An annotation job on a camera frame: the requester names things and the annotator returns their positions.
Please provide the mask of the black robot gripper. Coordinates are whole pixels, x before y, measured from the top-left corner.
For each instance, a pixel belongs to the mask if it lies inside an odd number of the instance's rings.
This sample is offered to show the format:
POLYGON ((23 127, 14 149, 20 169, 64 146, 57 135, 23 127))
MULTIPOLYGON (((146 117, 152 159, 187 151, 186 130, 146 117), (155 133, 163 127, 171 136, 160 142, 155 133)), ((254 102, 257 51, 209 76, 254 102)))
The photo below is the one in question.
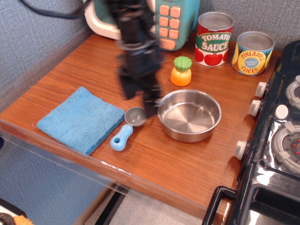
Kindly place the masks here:
POLYGON ((139 44, 117 42, 123 54, 118 56, 121 62, 119 79, 127 100, 136 96, 137 92, 144 91, 143 105, 146 117, 157 114, 161 100, 160 90, 155 90, 158 82, 155 73, 161 68, 162 54, 159 41, 146 40, 139 44))

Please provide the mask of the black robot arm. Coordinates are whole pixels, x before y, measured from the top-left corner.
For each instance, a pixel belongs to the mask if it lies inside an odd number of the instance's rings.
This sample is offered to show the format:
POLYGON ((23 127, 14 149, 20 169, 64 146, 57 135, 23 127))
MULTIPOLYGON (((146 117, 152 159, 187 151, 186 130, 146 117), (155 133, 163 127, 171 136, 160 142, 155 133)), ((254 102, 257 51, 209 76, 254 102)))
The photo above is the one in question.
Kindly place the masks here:
POLYGON ((124 94, 132 99, 141 91, 146 117, 152 117, 161 98, 156 72, 163 61, 160 41, 150 30, 154 13, 145 0, 107 0, 105 4, 120 30, 117 43, 123 53, 118 56, 118 73, 124 94))

